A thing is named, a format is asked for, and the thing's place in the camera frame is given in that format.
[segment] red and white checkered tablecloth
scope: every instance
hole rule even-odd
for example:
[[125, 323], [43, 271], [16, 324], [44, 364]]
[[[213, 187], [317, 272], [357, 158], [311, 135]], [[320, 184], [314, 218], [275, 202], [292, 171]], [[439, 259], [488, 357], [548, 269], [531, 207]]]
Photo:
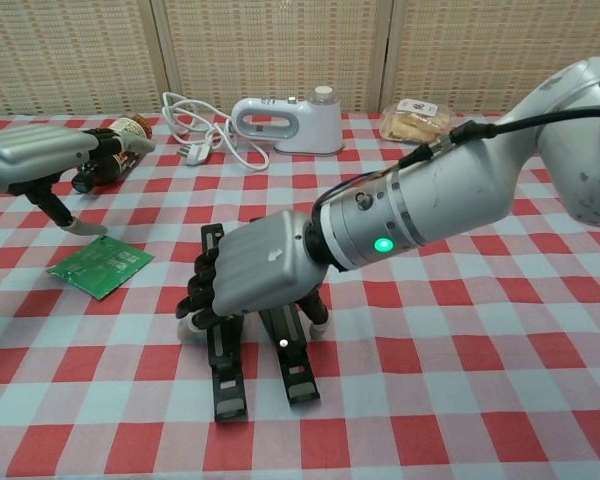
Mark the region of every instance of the red and white checkered tablecloth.
[[[79, 195], [68, 172], [55, 189], [155, 256], [105, 300], [45, 272], [90, 238], [0, 196], [0, 477], [599, 478], [600, 230], [567, 216], [539, 159], [506, 219], [329, 274], [333, 323], [308, 347], [318, 404], [289, 407], [274, 348], [247, 321], [249, 418], [219, 425], [206, 346], [176, 338], [200, 226], [308, 211], [407, 150], [379, 138], [377, 116], [345, 115], [337, 157], [274, 154], [246, 173], [215, 153], [187, 167], [150, 118], [157, 150], [124, 183]], [[112, 118], [0, 117], [0, 129], [32, 121]]]

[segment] robotic arm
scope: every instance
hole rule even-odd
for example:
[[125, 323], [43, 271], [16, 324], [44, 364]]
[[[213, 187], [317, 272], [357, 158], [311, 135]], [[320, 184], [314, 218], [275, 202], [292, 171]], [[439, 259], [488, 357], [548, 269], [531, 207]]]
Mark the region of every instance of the robotic arm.
[[600, 227], [600, 57], [556, 73], [496, 124], [467, 122], [384, 171], [343, 182], [310, 216], [285, 210], [229, 232], [196, 260], [179, 330], [302, 307], [329, 266], [361, 268], [496, 222], [534, 153], [569, 215]]
[[0, 193], [25, 195], [56, 225], [76, 235], [106, 233], [101, 225], [83, 223], [51, 191], [66, 170], [89, 159], [123, 151], [149, 153], [155, 144], [107, 128], [86, 131], [47, 124], [0, 130]]

